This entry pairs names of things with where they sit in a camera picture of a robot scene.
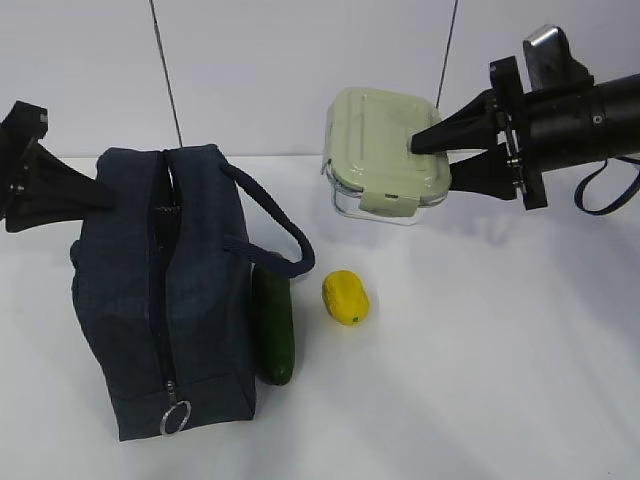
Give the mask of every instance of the cucumber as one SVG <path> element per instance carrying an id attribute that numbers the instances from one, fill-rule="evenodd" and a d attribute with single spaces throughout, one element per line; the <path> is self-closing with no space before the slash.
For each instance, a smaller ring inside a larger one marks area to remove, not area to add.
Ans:
<path id="1" fill-rule="evenodd" d="M 250 317 L 257 377 L 270 385 L 286 385 L 296 356 L 289 279 L 256 265 Z"/>

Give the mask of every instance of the bag handle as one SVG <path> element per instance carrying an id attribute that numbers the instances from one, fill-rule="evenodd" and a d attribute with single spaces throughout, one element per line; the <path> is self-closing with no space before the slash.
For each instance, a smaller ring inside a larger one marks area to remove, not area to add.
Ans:
<path id="1" fill-rule="evenodd" d="M 235 181 L 247 195 L 260 205 L 276 222 L 293 236 L 300 245 L 302 258 L 298 262 L 290 262 L 275 253 L 268 252 L 244 239 L 233 235 L 225 235 L 223 248 L 228 252 L 246 258 L 252 263 L 260 264 L 277 275 L 293 278 L 307 273 L 316 263 L 313 247 L 304 233 L 287 217 L 271 195 L 251 176 L 230 163 L 220 165 L 222 172 Z"/>

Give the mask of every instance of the zipper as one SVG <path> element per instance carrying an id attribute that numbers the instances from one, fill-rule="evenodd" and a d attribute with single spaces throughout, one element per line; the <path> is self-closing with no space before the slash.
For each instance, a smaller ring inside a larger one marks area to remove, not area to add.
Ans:
<path id="1" fill-rule="evenodd" d="M 155 174 L 149 209 L 149 328 L 158 357 L 162 385 L 169 400 L 169 410 L 160 422 L 160 432 L 171 435 L 184 428 L 191 413 L 189 402 L 178 401 L 176 366 L 167 319 L 167 269 L 178 242 L 182 209 L 180 192 L 170 174 L 169 152 L 159 152 L 158 156 L 160 166 Z M 181 405 L 187 407 L 185 417 L 177 430 L 167 433 L 166 422 Z"/>

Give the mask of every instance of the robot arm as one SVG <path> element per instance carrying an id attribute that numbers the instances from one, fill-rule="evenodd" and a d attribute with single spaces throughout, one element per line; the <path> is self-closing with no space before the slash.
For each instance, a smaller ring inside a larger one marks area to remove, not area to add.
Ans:
<path id="1" fill-rule="evenodd" d="M 451 190 L 513 200 L 519 189 L 527 210 L 547 206 L 544 172 L 614 157 L 640 164 L 625 157 L 640 152 L 640 74 L 595 85 L 555 26 L 527 38 L 524 51 L 532 92 L 524 93 L 515 57 L 492 62 L 492 88 L 416 134 L 412 152 L 486 150 L 451 165 Z M 506 140 L 499 143 L 501 133 Z M 580 195 L 592 178 L 583 181 Z M 619 208 L 639 189 L 640 180 L 603 212 Z M 584 210 L 578 193 L 576 203 Z"/>

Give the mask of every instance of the zipper pull ring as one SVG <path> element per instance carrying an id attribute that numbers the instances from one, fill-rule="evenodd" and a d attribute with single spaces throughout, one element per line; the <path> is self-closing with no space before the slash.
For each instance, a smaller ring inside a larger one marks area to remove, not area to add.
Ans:
<path id="1" fill-rule="evenodd" d="M 176 394 L 176 384 L 171 380 L 167 382 L 167 394 L 169 395 L 169 410 L 164 412 L 162 420 L 160 420 L 160 434 L 164 437 L 170 437 L 178 432 L 181 432 L 187 425 L 189 417 L 191 416 L 191 402 L 188 400 L 178 401 L 178 395 Z M 186 410 L 184 412 L 184 418 L 180 422 L 180 425 L 178 425 L 178 428 L 175 430 L 175 432 L 167 432 L 167 421 L 169 420 L 169 417 L 173 414 L 173 412 L 175 412 L 182 406 L 184 406 Z"/>

